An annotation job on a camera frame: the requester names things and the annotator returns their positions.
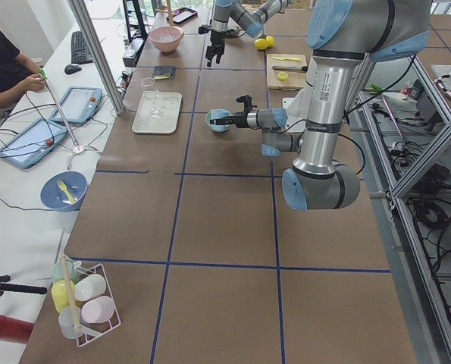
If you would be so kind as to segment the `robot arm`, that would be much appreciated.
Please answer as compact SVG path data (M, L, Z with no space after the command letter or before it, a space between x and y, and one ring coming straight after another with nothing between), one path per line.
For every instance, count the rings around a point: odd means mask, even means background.
M290 208L341 209L360 190L357 174L334 159L342 119L355 95L352 78L364 60L378 63L418 54L428 43L429 1L319 1L308 23L312 50L311 86L294 99L303 113L304 131L282 136L287 122L283 108L257 110L249 96L233 115L210 113L212 125L233 124L262 131L264 154L299 149L282 176L283 196Z
M201 25L198 30L199 34L210 33L211 44L207 46L205 52L207 66L211 67L213 60L217 64L220 63L225 50L229 19L233 20L245 34L251 38L257 38L262 33L264 24L292 3L293 1L287 0L266 1L253 12L249 12L242 6L241 1L215 1L211 20L208 24Z

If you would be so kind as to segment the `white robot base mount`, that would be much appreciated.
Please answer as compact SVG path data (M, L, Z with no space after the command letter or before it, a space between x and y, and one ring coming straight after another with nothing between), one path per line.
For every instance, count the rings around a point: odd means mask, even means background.
M283 98L283 108L287 112L287 133L301 133L305 129L307 108L296 98Z

